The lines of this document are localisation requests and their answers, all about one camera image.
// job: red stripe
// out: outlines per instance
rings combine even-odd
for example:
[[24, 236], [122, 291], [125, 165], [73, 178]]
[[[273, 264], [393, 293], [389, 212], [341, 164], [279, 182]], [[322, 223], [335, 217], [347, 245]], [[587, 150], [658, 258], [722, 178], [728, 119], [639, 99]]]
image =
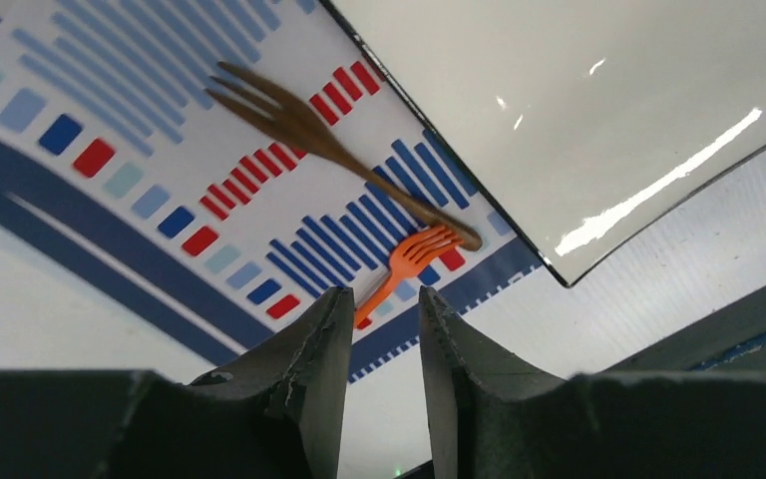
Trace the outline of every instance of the red stripe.
[[354, 72], [359, 83], [361, 83], [362, 86], [365, 87], [365, 90], [371, 95], [374, 95], [380, 90], [380, 87], [377, 86], [374, 78], [368, 73], [368, 70], [365, 69], [365, 65], [362, 63], [356, 62], [351, 65], [351, 71]]
[[291, 150], [292, 153], [295, 154], [295, 158], [297, 158], [298, 160], [303, 160], [303, 157], [306, 156], [306, 152], [304, 152], [303, 150], [298, 150], [297, 148], [292, 148], [292, 147], [289, 147], [289, 150]]
[[206, 187], [206, 190], [210, 193], [212, 193], [213, 196], [218, 198], [220, 202], [222, 202], [226, 207], [230, 208], [231, 210], [233, 207], [236, 206], [236, 203], [233, 202], [227, 195], [224, 194], [222, 190], [219, 190], [216, 185], [210, 185]]
[[216, 218], [219, 220], [227, 220], [227, 213], [224, 212], [221, 208], [218, 207], [216, 203], [214, 203], [211, 199], [207, 197], [203, 197], [200, 199], [200, 203], [203, 205], [204, 208], [210, 210]]
[[81, 175], [92, 178], [113, 157], [116, 150], [104, 140], [97, 138], [72, 164]]
[[345, 100], [345, 97], [343, 97], [341, 93], [339, 93], [339, 90], [336, 89], [335, 85], [327, 82], [327, 85], [324, 85], [324, 93], [330, 97], [330, 100], [333, 101], [333, 103], [336, 105], [336, 108], [338, 108], [343, 115], [351, 113], [351, 104]]
[[230, 175], [236, 178], [236, 180], [240, 182], [244, 187], [248, 188], [248, 191], [252, 195], [259, 191], [259, 188], [257, 188], [256, 185], [245, 175], [245, 173], [241, 172], [240, 170], [234, 168], [230, 170]]
[[295, 169], [295, 162], [292, 161], [291, 158], [289, 158], [288, 155], [286, 155], [286, 152], [283, 151], [282, 148], [280, 148], [280, 145], [277, 145], [276, 143], [272, 143], [270, 147], [268, 147], [268, 150], [274, 155], [275, 158], [285, 167], [287, 167], [290, 171]]
[[295, 307], [299, 304], [301, 304], [301, 301], [298, 300], [297, 297], [292, 294], [287, 294], [283, 297], [283, 299], [276, 302], [265, 312], [274, 319], [281, 319], [285, 314], [295, 309]]
[[253, 153], [253, 157], [258, 159], [259, 162], [274, 175], [275, 178], [279, 177], [283, 170], [277, 167], [271, 158], [263, 150], [257, 150]]
[[333, 113], [333, 110], [330, 110], [330, 107], [324, 103], [324, 100], [319, 97], [317, 93], [309, 99], [309, 103], [311, 103], [312, 106], [318, 110], [318, 113], [321, 114], [321, 117], [324, 119], [324, 121], [327, 122], [331, 127], [336, 125], [336, 122], [339, 121], [339, 119], [336, 118], [336, 114]]
[[210, 227], [200, 227], [200, 230], [187, 239], [181, 247], [190, 255], [198, 256], [216, 240], [218, 240], [218, 233], [215, 230]]
[[465, 259], [455, 249], [451, 249], [450, 251], [442, 254], [439, 256], [439, 259], [442, 261], [442, 264], [445, 265], [448, 271], [455, 271], [459, 269], [460, 266], [465, 264]]
[[230, 179], [224, 180], [224, 182], [221, 184], [227, 188], [231, 195], [239, 198], [243, 205], [250, 203], [250, 198], [245, 193], [243, 193], [238, 186], [234, 185]]
[[251, 173], [253, 177], [256, 178], [260, 183], [264, 183], [268, 178], [265, 173], [256, 167], [256, 165], [250, 160], [249, 157], [242, 157], [242, 159], [239, 160], [239, 163], [242, 164], [245, 169], [248, 170], [248, 172]]
[[359, 87], [356, 86], [356, 83], [351, 80], [351, 77], [348, 76], [348, 72], [346, 72], [344, 68], [337, 68], [336, 71], [333, 72], [333, 78], [335, 78], [336, 81], [339, 82], [339, 85], [345, 89], [345, 92], [348, 93], [351, 100], [357, 101], [362, 97], [362, 91], [360, 91]]

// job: fork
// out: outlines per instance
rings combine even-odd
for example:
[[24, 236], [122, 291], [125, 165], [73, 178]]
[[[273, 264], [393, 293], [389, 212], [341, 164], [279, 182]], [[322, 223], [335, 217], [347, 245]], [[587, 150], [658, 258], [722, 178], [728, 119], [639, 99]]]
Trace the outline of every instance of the fork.
[[354, 313], [354, 327], [362, 329], [371, 324], [368, 315], [383, 302], [398, 284], [417, 276], [433, 259], [459, 246], [463, 240], [443, 225], [409, 235], [389, 255], [389, 275]]
[[279, 143], [311, 153], [354, 173], [385, 192], [426, 225], [448, 227], [462, 239], [463, 248], [477, 250], [483, 245], [483, 240], [473, 228], [410, 197], [360, 163], [333, 136], [330, 129], [303, 100], [250, 70], [227, 62], [218, 62], [218, 66], [246, 83], [247, 87], [234, 84], [220, 77], [213, 76], [211, 78], [236, 93], [249, 105], [216, 90], [206, 89], [205, 91], [246, 123]]

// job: orange plastic fork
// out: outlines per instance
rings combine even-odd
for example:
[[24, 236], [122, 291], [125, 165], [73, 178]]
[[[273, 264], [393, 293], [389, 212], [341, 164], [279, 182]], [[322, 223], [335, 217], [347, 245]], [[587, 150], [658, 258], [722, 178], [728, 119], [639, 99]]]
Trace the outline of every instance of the orange plastic fork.
[[365, 318], [385, 300], [398, 284], [417, 276], [433, 259], [459, 246], [463, 240], [444, 225], [406, 237], [389, 255], [389, 275], [354, 313], [354, 327], [368, 325]]

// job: fork handle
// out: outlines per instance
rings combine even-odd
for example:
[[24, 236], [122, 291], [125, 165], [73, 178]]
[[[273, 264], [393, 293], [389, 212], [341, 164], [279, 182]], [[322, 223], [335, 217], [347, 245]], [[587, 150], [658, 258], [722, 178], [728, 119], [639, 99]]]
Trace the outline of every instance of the fork handle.
[[463, 240], [462, 247], [464, 249], [476, 251], [483, 246], [483, 239], [480, 238], [480, 235], [473, 228], [447, 215], [439, 209], [407, 195], [400, 188], [383, 180], [379, 175], [369, 170], [349, 152], [340, 152], [340, 155], [338, 155], [340, 158], [334, 157], [336, 157], [336, 155], [331, 157], [331, 161], [338, 163], [355, 175], [361, 177], [363, 180], [380, 190], [383, 190], [386, 195], [401, 204], [401, 206], [403, 206], [410, 214], [421, 220], [425, 225], [429, 227], [434, 227], [436, 225], [444, 225], [448, 227], [448, 229], [459, 235]]
[[356, 312], [354, 312], [354, 327], [357, 327], [363, 319], [371, 314], [371, 311], [376, 309], [381, 302], [386, 300], [386, 298], [389, 297], [389, 294], [398, 287], [398, 284], [402, 279], [401, 276], [392, 274], [390, 271], [389, 275], [386, 277], [386, 281], [384, 281], [383, 284], [374, 291], [371, 297], [366, 299], [365, 302], [357, 308]]

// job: blue stripe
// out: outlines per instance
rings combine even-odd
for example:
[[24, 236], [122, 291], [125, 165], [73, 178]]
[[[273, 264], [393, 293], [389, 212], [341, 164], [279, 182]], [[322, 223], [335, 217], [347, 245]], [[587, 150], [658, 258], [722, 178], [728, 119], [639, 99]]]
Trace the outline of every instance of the blue stripe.
[[177, 88], [173, 87], [171, 83], [166, 81], [166, 78], [163, 77], [160, 72], [158, 72], [152, 66], [147, 58], [142, 57], [140, 54], [134, 51], [134, 49], [131, 48], [124, 40], [119, 38], [119, 35], [116, 35], [113, 30], [107, 28], [104, 22], [96, 18], [95, 15], [79, 5], [76, 0], [58, 1], [61, 5], [66, 7], [67, 10], [72, 12], [73, 15], [83, 20], [83, 22], [86, 23], [95, 33], [101, 36], [101, 38], [104, 38], [111, 45], [113, 45], [113, 48], [115, 48], [119, 53], [125, 55], [125, 57], [127, 57], [128, 60], [134, 64], [134, 66], [136, 66], [138, 69], [142, 69], [143, 73], [145, 73], [148, 78], [154, 80], [154, 83], [156, 83], [161, 90], [165, 91], [169, 98], [177, 103], [179, 107], [185, 107], [187, 105], [187, 99], [184, 97], [184, 95], [179, 92]]
[[[342, 258], [342, 260], [345, 261], [345, 263], [350, 267], [351, 269], [357, 271], [361, 267], [359, 263], [354, 259], [352, 255], [348, 253], [348, 251], [345, 250], [338, 242], [336, 242], [333, 237], [327, 234], [327, 232], [320, 227], [311, 217], [304, 217], [303, 220], [301, 220], [305, 225], [307, 225], [308, 228], [312, 230], [313, 233], [317, 237], [319, 237], [322, 241], [324, 241], [325, 244], [330, 246], [330, 249], [333, 249], [336, 254]], [[346, 241], [345, 244], [348, 247], [351, 247], [351, 242]]]
[[[192, 73], [192, 75], [200, 82], [205, 83], [208, 73], [202, 69], [198, 64], [198, 61], [190, 55], [187, 49], [181, 45], [175, 38], [166, 33], [163, 27], [159, 23], [154, 21], [149, 14], [140, 8], [134, 0], [122, 0], [122, 8], [124, 8], [132, 17], [140, 24], [149, 34], [151, 34], [157, 43], [163, 45], [172, 56], [178, 59], [184, 67]], [[212, 98], [210, 98], [204, 92], [195, 97], [195, 100], [204, 108], [212, 106]]]
[[0, 226], [213, 364], [237, 354], [0, 192]]
[[192, 48], [195, 55], [200, 58], [201, 61], [209, 65], [211, 68], [215, 67], [215, 64], [218, 63], [218, 56], [211, 52], [209, 48], [198, 39], [197, 35], [194, 34], [180, 18], [169, 10], [165, 2], [147, 2], [147, 5], [173, 32], [181, 37], [185, 47]]
[[106, 16], [111, 22], [113, 22], [114, 25], [125, 32], [125, 35], [130, 37], [138, 47], [142, 48], [143, 51], [149, 56], [149, 58], [159, 63], [160, 66], [163, 67], [169, 73], [169, 75], [172, 76], [172, 78], [177, 80], [178, 83], [181, 84], [181, 87], [183, 87], [184, 90], [186, 90], [196, 101], [198, 101], [199, 104], [202, 106], [209, 105], [209, 103], [206, 102], [206, 99], [209, 97], [203, 91], [203, 88], [193, 83], [189, 76], [185, 74], [183, 70], [178, 68], [178, 65], [176, 65], [172, 59], [170, 59], [165, 53], [157, 48], [154, 42], [152, 42], [147, 36], [143, 35], [140, 29], [134, 27], [134, 25], [129, 22], [124, 15], [111, 7], [107, 0], [90, 1], [92, 2], [93, 6], [102, 13], [102, 15]]
[[327, 279], [330, 280], [330, 284], [327, 284], [328, 287], [329, 286], [344, 286], [345, 285], [345, 283], [342, 282], [341, 279], [336, 277], [336, 275], [333, 274], [333, 272], [330, 271], [330, 269], [327, 268], [327, 266], [322, 264], [321, 261], [319, 261], [312, 253], [310, 253], [309, 249], [304, 247], [303, 244], [301, 244], [298, 241], [293, 241], [291, 246], [292, 246], [292, 249], [296, 250], [298, 252], [298, 254], [303, 256], [303, 258], [306, 259], [307, 262], [312, 264], [312, 267], [318, 269], [321, 272], [321, 274], [324, 274], [324, 277], [326, 277]]
[[360, 261], [364, 262], [365, 265], [370, 267], [372, 271], [377, 269], [377, 263], [374, 262], [374, 259], [366, 254], [365, 250], [360, 247], [356, 241], [351, 239], [351, 237], [349, 237], [348, 234], [342, 228], [340, 228], [339, 225], [337, 225], [331, 217], [324, 216], [321, 218], [321, 222], [324, 223], [324, 225], [328, 227], [336, 235], [337, 238], [344, 242], [345, 245], [348, 246], [348, 248], [350, 248], [350, 250], [352, 250], [354, 254], [357, 255], [357, 257], [359, 257]]
[[248, 0], [248, 5], [253, 8], [256, 14], [259, 15], [259, 18], [265, 22], [265, 25], [271, 29], [272, 32], [277, 30], [277, 27], [280, 26], [280, 19], [274, 16], [274, 12], [271, 11], [271, 8], [269, 8], [265, 2], [262, 0]]
[[27, 47], [32, 52], [36, 53], [55, 67], [59, 68], [63, 73], [66, 74], [66, 76], [71, 77], [72, 80], [77, 82], [79, 85], [82, 85], [84, 88], [92, 92], [114, 112], [118, 113], [127, 122], [136, 127], [136, 129], [141, 134], [147, 137], [152, 133], [151, 128], [149, 128], [145, 122], [140, 120], [139, 117], [137, 117], [133, 112], [131, 112], [131, 110], [123, 105], [122, 102], [114, 98], [99, 84], [95, 83], [87, 75], [84, 75], [83, 72], [75, 68], [69, 62], [64, 60], [63, 57], [45, 46], [41, 41], [31, 36], [30, 33], [21, 29], [13, 30], [13, 38], [15, 38], [16, 41]]
[[430, 144], [430, 147], [436, 151], [436, 155], [438, 155], [439, 158], [442, 159], [442, 162], [448, 166], [448, 170], [451, 171], [451, 174], [453, 174], [453, 176], [457, 179], [457, 182], [459, 182], [459, 184], [463, 187], [465, 193], [469, 197], [472, 197], [477, 192], [477, 188], [474, 187], [474, 185], [471, 183], [471, 180], [469, 180], [468, 177], [466, 177], [462, 172], [462, 170], [460, 170], [459, 166], [456, 165], [453, 160], [451, 160], [451, 157], [445, 153], [445, 149], [442, 148], [442, 145], [439, 143], [439, 140], [436, 138], [436, 136], [433, 135], [430, 130], [425, 130], [422, 135], [424, 135], [424, 138], [427, 140], [427, 143]]
[[448, 195], [454, 199], [454, 203], [456, 203], [457, 206], [462, 209], [467, 208], [468, 200], [466, 200], [463, 194], [460, 193], [460, 189], [457, 188], [457, 186], [454, 184], [454, 181], [451, 180], [451, 177], [448, 176], [448, 173], [445, 172], [444, 168], [442, 168], [442, 165], [436, 161], [436, 157], [430, 153], [430, 150], [427, 149], [427, 146], [423, 143], [419, 143], [415, 146], [415, 152], [418, 153], [418, 156], [421, 157], [421, 159], [424, 161], [424, 164], [427, 165], [436, 179], [439, 180], [439, 183], [442, 184], [442, 187], [445, 188], [445, 190], [448, 192]]
[[272, 264], [274, 264], [275, 266], [277, 266], [277, 268], [278, 268], [278, 269], [280, 269], [281, 271], [283, 271], [283, 273], [284, 273], [284, 274], [286, 274], [286, 275], [287, 275], [287, 276], [289, 276], [289, 277], [290, 277], [290, 278], [291, 278], [293, 281], [295, 281], [295, 283], [296, 283], [297, 285], [301, 286], [301, 288], [303, 288], [303, 290], [305, 290], [306, 292], [308, 292], [310, 296], [312, 296], [312, 297], [318, 297], [318, 296], [320, 296], [320, 295], [321, 295], [321, 293], [320, 293], [320, 292], [319, 292], [317, 289], [315, 289], [314, 287], [312, 287], [311, 285], [309, 285], [309, 283], [308, 283], [308, 282], [306, 282], [306, 279], [302, 278], [302, 277], [301, 277], [301, 276], [300, 276], [300, 275], [299, 275], [297, 272], [295, 272], [295, 271], [294, 271], [294, 269], [292, 269], [291, 267], [289, 267], [289, 266], [288, 266], [288, 265], [287, 265], [285, 262], [283, 262], [283, 260], [282, 260], [282, 259], [280, 259], [279, 257], [277, 257], [277, 255], [276, 255], [276, 254], [274, 254], [273, 252], [270, 252], [270, 253], [266, 254], [266, 255], [265, 255], [265, 257], [266, 257], [266, 258], [267, 258], [269, 261], [271, 261], [271, 263], [272, 263]]
[[273, 335], [268, 327], [142, 233], [57, 174], [1, 143], [0, 191], [68, 225], [245, 348], [252, 349]]
[[235, 17], [236, 21], [250, 34], [254, 41], [261, 42], [265, 39], [265, 32], [254, 21], [253, 17], [239, 5], [238, 0], [224, 0], [224, 7], [230, 12], [230, 15]]
[[413, 175], [415, 175], [415, 178], [418, 179], [421, 185], [423, 185], [424, 188], [430, 192], [430, 196], [433, 197], [433, 200], [436, 200], [436, 205], [438, 207], [443, 207], [446, 205], [448, 203], [448, 197], [446, 197], [442, 191], [439, 190], [439, 187], [436, 186], [436, 182], [430, 178], [430, 175], [428, 175], [427, 172], [418, 163], [418, 161], [416, 161], [415, 157], [407, 149], [407, 146], [404, 145], [404, 142], [395, 140], [395, 142], [392, 143], [392, 149], [394, 149], [395, 153], [401, 157], [401, 160], [404, 161], [407, 168], [409, 168]]
[[116, 91], [122, 95], [125, 100], [131, 103], [138, 112], [142, 113], [148, 120], [153, 123], [157, 128], [163, 132], [164, 135], [169, 137], [173, 142], [180, 143], [184, 140], [184, 137], [175, 129], [175, 127], [169, 125], [157, 112], [148, 106], [133, 90], [118, 82], [113, 75], [107, 72], [101, 65], [96, 63], [89, 55], [84, 53], [74, 43], [70, 42], [64, 37], [59, 37], [54, 40], [54, 46], [62, 50], [66, 55], [74, 59], [76, 62], [83, 65], [90, 71], [100, 82], [107, 85], [116, 85]]
[[407, 171], [404, 170], [404, 167], [402, 167], [401, 164], [395, 160], [395, 157], [389, 157], [386, 159], [386, 166], [389, 168], [389, 170], [392, 171], [392, 174], [395, 175], [395, 178], [401, 182], [401, 185], [404, 186], [404, 189], [406, 189], [407, 193], [409, 193], [413, 198], [421, 200], [426, 204], [430, 204], [430, 201], [427, 200], [427, 197], [424, 196], [424, 192], [421, 191], [421, 189], [418, 188], [418, 185], [412, 181], [412, 177], [410, 177]]
[[[175, 8], [178, 9], [179, 12], [183, 15], [184, 18], [186, 18], [193, 26], [195, 26], [195, 29], [198, 30], [198, 32], [206, 38], [206, 40], [212, 45], [212, 47], [215, 50], [218, 50], [218, 53], [221, 55], [222, 60], [225, 61], [232, 61], [232, 63], [236, 64], [244, 64], [242, 61], [242, 57], [240, 57], [235, 50], [230, 48], [230, 45], [227, 44], [227, 42], [224, 41], [223, 38], [221, 38], [221, 35], [216, 33], [215, 28], [209, 25], [209, 23], [206, 22], [206, 20], [201, 17], [201, 15], [197, 12], [197, 10], [192, 6], [192, 4], [189, 1], [176, 1], [176, 2], [170, 2], [171, 5], [174, 5]], [[250, 47], [249, 51], [242, 51], [242, 53], [247, 56], [251, 62], [255, 62], [256, 60], [259, 60], [259, 52], [253, 49], [253, 47], [250, 46], [250, 44], [247, 45]]]
[[134, 149], [143, 155], [149, 157], [154, 150], [140, 138], [134, 135], [128, 127], [123, 125], [107, 110], [103, 109], [99, 104], [95, 103], [91, 98], [84, 94], [81, 90], [70, 84], [66, 80], [58, 77], [54, 72], [46, 68], [42, 63], [35, 60], [33, 57], [22, 55], [19, 59], [19, 64], [27, 68], [28, 70], [36, 73], [41, 78], [51, 83], [55, 88], [65, 93], [67, 96], [72, 97], [73, 100], [81, 104], [84, 108], [90, 111], [90, 113], [97, 116], [102, 122], [107, 124], [111, 130], [115, 131], [122, 136], [128, 143], [130, 143]]
[[368, 218], [368, 216], [365, 213], [363, 213], [362, 210], [359, 209], [359, 207], [357, 207], [353, 203], [349, 203], [348, 212], [350, 212], [351, 215], [354, 216], [354, 218], [359, 220], [359, 223], [362, 226], [364, 226], [374, 238], [377, 238], [377, 240], [380, 241], [381, 244], [383, 244], [383, 248], [385, 250], [391, 251], [392, 249], [395, 248], [395, 244], [389, 239], [389, 237], [387, 237], [386, 234], [384, 234], [379, 228], [377, 228], [377, 226], [374, 225], [374, 222], [372, 222], [371, 219]]
[[[372, 170], [374, 173], [376, 173], [380, 178], [386, 180], [388, 183], [392, 183], [391, 180], [389, 180], [389, 177], [386, 175], [386, 172], [383, 171], [380, 167], [374, 167]], [[398, 225], [401, 226], [401, 228], [404, 229], [405, 232], [407, 232], [407, 235], [411, 235], [413, 233], [416, 233], [418, 229], [415, 227], [415, 225], [410, 222], [407, 217], [402, 213], [401, 208], [395, 205], [395, 202], [392, 201], [391, 198], [389, 198], [388, 195], [386, 195], [383, 190], [380, 190], [379, 188], [375, 187], [374, 185], [370, 183], [365, 184], [366, 190], [368, 190], [369, 193], [381, 204], [383, 205], [383, 209], [389, 212], [389, 215], [392, 216], [392, 218], [395, 219], [396, 222], [398, 222]]]
[[203, 10], [204, 13], [218, 25], [218, 28], [224, 32], [224, 35], [227, 35], [227, 37], [239, 47], [239, 50], [248, 57], [248, 60], [255, 63], [261, 58], [259, 52], [253, 45], [251, 45], [248, 39], [242, 35], [239, 28], [233, 25], [224, 12], [218, 8], [218, 3], [215, 0], [198, 0], [198, 5], [200, 5], [201, 10]]
[[377, 244], [374, 243], [374, 241], [371, 240], [360, 228], [359, 226], [349, 217], [349, 216], [343, 216], [339, 219], [339, 221], [346, 227], [348, 230], [360, 241], [362, 244], [371, 251], [371, 254], [374, 255], [374, 257], [377, 258], [378, 261], [380, 261], [380, 264], [387, 264], [387, 257], [386, 254], [380, 250], [379, 247], [377, 247]]
[[359, 204], [362, 205], [362, 207], [365, 208], [368, 213], [374, 217], [375, 220], [377, 220], [377, 223], [382, 225], [383, 228], [389, 232], [389, 235], [391, 235], [395, 241], [400, 241], [406, 237], [403, 232], [398, 230], [398, 227], [396, 227], [392, 222], [389, 221], [388, 218], [386, 218], [386, 215], [384, 215], [383, 212], [377, 208], [377, 205], [375, 205], [370, 198], [365, 195], [359, 197]]
[[294, 255], [292, 251], [289, 250], [286, 246], [284, 246], [280, 241], [277, 239], [272, 239], [268, 242], [271, 244], [271, 247], [277, 250], [280, 254], [283, 255], [286, 259], [289, 260], [292, 264], [295, 265], [302, 273], [306, 275], [306, 277], [310, 278], [315, 285], [320, 287], [321, 289], [327, 289], [327, 283], [324, 282], [320, 277], [318, 277], [318, 274], [312, 271], [309, 267], [307, 267], [306, 264], [303, 263], [300, 259], [298, 259], [298, 256]]
[[309, 244], [310, 247], [312, 247], [313, 251], [318, 253], [319, 256], [323, 257], [324, 260], [327, 261], [333, 267], [333, 269], [335, 269], [336, 272], [338, 272], [339, 275], [345, 279], [345, 282], [350, 282], [353, 280], [354, 275], [345, 269], [345, 267], [342, 266], [342, 263], [333, 257], [333, 255], [330, 254], [327, 249], [325, 249], [318, 241], [316, 241], [311, 234], [307, 233], [306, 230], [298, 230], [296, 233], [298, 234], [299, 238], [301, 238], [304, 242]]
[[120, 75], [125, 77], [126, 80], [141, 91], [152, 103], [157, 105], [160, 110], [176, 125], [182, 125], [184, 123], [184, 117], [175, 109], [169, 102], [163, 99], [158, 93], [151, 88], [139, 75], [131, 70], [124, 62], [119, 60], [115, 55], [111, 54], [103, 45], [98, 43], [91, 35], [87, 34], [81, 27], [73, 22], [69, 17], [63, 15], [60, 12], [55, 13], [51, 20], [62, 28], [65, 32], [75, 37], [78, 42], [89, 48], [93, 53], [101, 57], [102, 60], [107, 62], [114, 70], [119, 72]]

